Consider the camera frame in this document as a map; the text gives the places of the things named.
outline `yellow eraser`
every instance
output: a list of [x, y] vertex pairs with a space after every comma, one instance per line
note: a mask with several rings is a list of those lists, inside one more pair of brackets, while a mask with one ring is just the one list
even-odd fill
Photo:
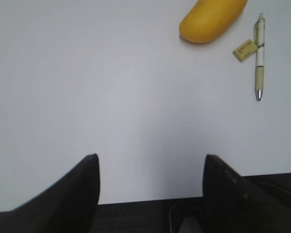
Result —
[[242, 45], [240, 45], [237, 49], [233, 51], [233, 54], [237, 59], [242, 62], [247, 57], [249, 57], [252, 53], [257, 51], [257, 46], [252, 40], [247, 40]]

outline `mango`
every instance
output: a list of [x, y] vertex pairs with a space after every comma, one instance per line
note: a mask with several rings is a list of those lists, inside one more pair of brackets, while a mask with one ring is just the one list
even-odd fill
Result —
[[194, 43], [207, 43], [224, 33], [239, 17], [247, 0], [198, 0], [180, 23], [180, 35]]

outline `white table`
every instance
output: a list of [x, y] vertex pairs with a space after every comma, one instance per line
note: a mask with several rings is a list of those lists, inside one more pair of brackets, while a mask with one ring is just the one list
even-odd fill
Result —
[[[97, 152], [100, 203], [202, 195], [207, 153], [291, 172], [291, 0], [249, 0], [213, 43], [181, 40], [194, 0], [0, 1], [0, 210]], [[232, 51], [266, 18], [265, 90]]]

